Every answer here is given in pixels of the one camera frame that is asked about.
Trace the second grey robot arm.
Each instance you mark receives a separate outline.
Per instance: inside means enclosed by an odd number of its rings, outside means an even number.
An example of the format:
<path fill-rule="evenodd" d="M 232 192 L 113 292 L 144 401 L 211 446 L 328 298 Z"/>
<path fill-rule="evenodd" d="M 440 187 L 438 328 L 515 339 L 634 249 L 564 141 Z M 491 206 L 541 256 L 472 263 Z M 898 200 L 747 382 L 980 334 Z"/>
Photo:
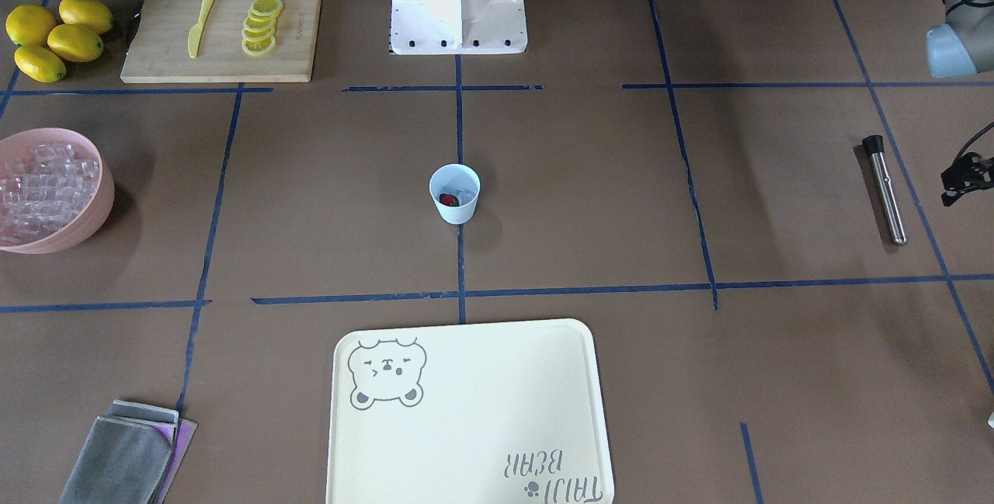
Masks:
<path fill-rule="evenodd" d="M 993 0 L 941 0 L 944 22 L 926 31 L 926 60 L 936 79 L 970 77 L 993 68 Z M 940 174 L 941 202 L 950 207 L 967 193 L 992 188 L 992 159 L 971 146 L 992 125 L 984 126 L 959 149 Z"/>

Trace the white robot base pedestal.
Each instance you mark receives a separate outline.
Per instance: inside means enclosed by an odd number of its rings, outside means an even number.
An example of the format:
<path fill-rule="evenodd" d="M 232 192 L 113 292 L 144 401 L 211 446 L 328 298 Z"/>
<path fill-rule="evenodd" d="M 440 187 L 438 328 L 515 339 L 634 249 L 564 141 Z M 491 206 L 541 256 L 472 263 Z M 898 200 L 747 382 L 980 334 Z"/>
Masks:
<path fill-rule="evenodd" d="M 388 50 L 395 55 L 521 54 L 525 0 L 391 0 Z"/>

